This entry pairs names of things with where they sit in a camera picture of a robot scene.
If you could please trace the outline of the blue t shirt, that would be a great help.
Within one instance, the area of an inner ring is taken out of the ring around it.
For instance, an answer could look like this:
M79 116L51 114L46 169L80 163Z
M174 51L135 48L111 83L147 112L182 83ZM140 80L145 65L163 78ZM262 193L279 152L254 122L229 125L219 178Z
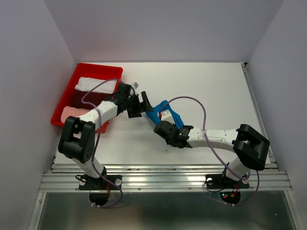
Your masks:
M162 101L153 108L153 111L147 111L146 115L155 124L159 124L161 121L168 121L173 125L176 125L178 129L184 126L184 123L179 114L177 114L168 104L167 100Z

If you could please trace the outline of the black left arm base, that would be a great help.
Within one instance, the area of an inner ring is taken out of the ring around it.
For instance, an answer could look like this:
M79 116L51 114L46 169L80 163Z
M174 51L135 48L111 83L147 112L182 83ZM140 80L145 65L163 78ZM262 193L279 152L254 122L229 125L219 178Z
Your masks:
M75 178L79 181L79 190L81 191L118 190L118 188L104 181L101 177L92 178L85 174L77 174Z

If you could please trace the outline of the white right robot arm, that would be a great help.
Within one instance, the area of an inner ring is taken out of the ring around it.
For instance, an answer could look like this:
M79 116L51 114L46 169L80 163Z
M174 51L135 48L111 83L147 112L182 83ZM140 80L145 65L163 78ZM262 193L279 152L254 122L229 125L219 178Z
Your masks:
M168 121L161 121L154 133L175 148L210 148L226 168L221 174L221 183L226 187L236 184L250 170L264 170L270 147L269 140L247 124L231 130L204 131L193 126L178 129ZM226 164L218 156L217 149L233 152L236 158Z

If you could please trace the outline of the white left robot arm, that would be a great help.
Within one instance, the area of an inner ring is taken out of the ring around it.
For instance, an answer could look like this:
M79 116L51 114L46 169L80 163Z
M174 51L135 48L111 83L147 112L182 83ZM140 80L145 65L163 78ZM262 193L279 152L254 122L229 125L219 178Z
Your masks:
M81 116L69 116L64 123L58 151L66 158L73 160L90 177L90 183L97 189L106 185L106 169L95 158L102 124L123 112L129 118L141 117L142 113L153 111L145 91L136 93L135 87L119 83L117 91L105 98L99 105L82 101L93 107Z

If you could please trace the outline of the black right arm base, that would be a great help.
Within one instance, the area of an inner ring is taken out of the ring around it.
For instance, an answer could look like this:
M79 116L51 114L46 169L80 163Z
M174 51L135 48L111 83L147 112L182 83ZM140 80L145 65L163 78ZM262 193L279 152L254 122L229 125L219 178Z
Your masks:
M250 188L249 183L245 184L241 180L233 180L226 177L227 169L224 168L223 172L220 174L207 174L204 185L209 190L220 190L220 189L248 189Z

